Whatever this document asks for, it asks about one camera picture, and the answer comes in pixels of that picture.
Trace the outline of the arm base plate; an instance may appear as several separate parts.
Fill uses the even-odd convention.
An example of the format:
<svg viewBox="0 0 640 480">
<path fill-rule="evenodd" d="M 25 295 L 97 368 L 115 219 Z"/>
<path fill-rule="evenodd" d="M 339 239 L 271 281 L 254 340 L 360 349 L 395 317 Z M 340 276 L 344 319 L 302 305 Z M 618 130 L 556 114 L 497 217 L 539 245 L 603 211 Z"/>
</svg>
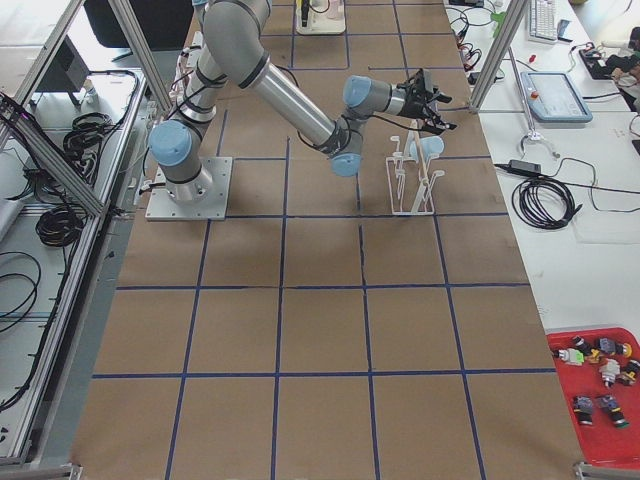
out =
<svg viewBox="0 0 640 480">
<path fill-rule="evenodd" d="M 201 157 L 199 175 L 191 182 L 166 180 L 161 167 L 154 178 L 164 186 L 154 187 L 146 208 L 149 221 L 222 221 L 226 217 L 232 177 L 231 157 Z"/>
</svg>

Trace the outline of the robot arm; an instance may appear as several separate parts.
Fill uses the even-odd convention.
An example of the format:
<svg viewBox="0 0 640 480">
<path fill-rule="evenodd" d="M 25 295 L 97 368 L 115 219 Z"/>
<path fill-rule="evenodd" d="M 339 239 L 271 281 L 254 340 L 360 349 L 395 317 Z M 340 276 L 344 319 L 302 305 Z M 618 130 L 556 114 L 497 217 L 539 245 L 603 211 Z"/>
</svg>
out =
<svg viewBox="0 0 640 480">
<path fill-rule="evenodd" d="M 333 119 L 321 110 L 271 60 L 261 42 L 270 17 L 269 1 L 196 1 L 203 43 L 183 94 L 165 121 L 155 127 L 149 149 L 165 177 L 170 200 L 195 204 L 215 195 L 215 180 L 199 155 L 219 103 L 235 94 L 253 96 L 268 106 L 324 155 L 332 171 L 352 177 L 362 161 L 364 127 L 380 113 L 416 120 L 422 130 L 440 135 L 455 129 L 442 119 L 439 103 L 450 102 L 420 69 L 402 83 L 352 75 L 344 85 L 344 110 Z"/>
</svg>

